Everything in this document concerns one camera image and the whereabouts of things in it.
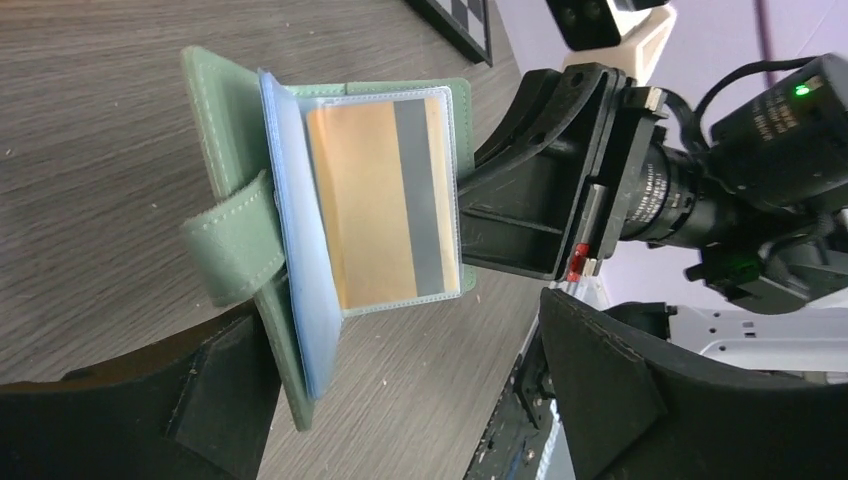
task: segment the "wallet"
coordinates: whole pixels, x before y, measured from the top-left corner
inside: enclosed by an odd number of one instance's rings
[[[201,47],[182,52],[182,66],[203,159],[217,205],[182,226],[204,288],[216,306],[253,299],[274,354],[295,427],[311,428],[308,395],[285,280],[285,254],[274,201],[257,73]],[[457,126],[457,176],[474,169],[471,91],[464,79],[354,82],[288,87],[297,96],[344,96],[447,86]],[[476,283],[463,266],[462,289]]]

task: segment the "wooden table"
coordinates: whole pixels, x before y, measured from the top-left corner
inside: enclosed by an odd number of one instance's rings
[[[464,76],[479,145],[519,81],[490,3],[491,69],[401,0],[0,3],[0,382],[54,380],[215,315],[177,233],[212,205],[182,47],[289,84]],[[461,478],[540,286],[481,272],[460,300],[348,322],[313,431],[280,405],[260,477]]]

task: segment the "checkered calibration board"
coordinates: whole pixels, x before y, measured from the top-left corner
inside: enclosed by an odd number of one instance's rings
[[[477,45],[486,50],[486,12],[483,10],[483,2],[486,0],[436,0],[446,12],[457,21],[466,32],[477,42]]]

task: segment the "red component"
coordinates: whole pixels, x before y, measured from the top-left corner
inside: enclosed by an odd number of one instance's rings
[[[568,266],[568,273],[565,275],[565,281],[576,282],[580,280],[580,268],[583,266],[583,259],[589,255],[589,244],[578,243],[574,247],[574,256],[571,257],[571,264]]]

